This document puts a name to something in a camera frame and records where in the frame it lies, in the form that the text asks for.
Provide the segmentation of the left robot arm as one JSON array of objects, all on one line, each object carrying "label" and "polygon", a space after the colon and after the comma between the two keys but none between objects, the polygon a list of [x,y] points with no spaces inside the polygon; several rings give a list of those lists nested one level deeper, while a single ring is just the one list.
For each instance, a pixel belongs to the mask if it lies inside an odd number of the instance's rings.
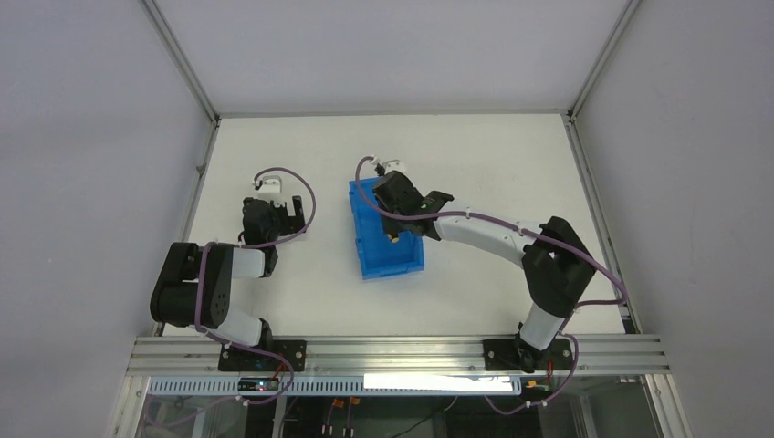
[{"label": "left robot arm", "polygon": [[277,242],[304,230],[303,201],[299,195],[290,203],[247,197],[242,214],[243,246],[171,244],[152,291],[150,313],[158,323],[199,328],[225,343],[272,351],[269,323],[232,305],[232,284],[274,273]]}]

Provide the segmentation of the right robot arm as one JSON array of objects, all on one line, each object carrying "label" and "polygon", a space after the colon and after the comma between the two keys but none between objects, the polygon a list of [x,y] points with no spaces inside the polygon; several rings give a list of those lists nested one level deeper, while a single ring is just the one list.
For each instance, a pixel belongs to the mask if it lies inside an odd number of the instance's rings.
[{"label": "right robot arm", "polygon": [[421,194],[397,170],[377,168],[371,191],[380,209],[382,230],[390,238],[402,232],[435,241],[469,245],[499,256],[523,270],[532,305],[513,340],[515,365],[532,372],[570,317],[596,268],[572,226],[552,216],[531,230],[481,213],[468,213],[453,195]]}]

